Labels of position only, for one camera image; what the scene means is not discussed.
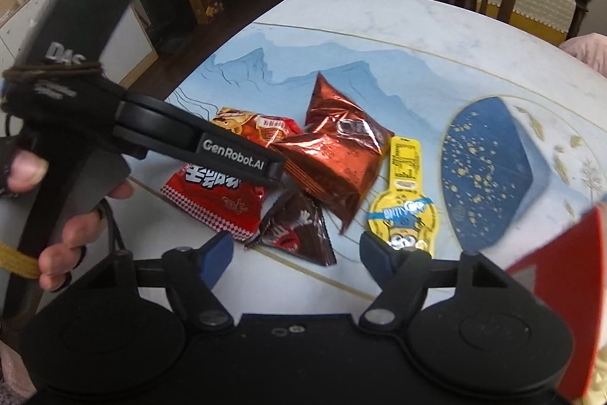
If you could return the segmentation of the person's left hand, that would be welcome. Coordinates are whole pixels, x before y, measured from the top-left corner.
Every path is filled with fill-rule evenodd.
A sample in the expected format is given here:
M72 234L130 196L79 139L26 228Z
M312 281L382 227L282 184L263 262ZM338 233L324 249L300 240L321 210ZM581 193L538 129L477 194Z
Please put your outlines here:
M87 214L127 179L131 170L119 154L97 149L57 148L45 159L39 186L1 199L1 289L11 280L36 281L38 258L62 239L66 222Z

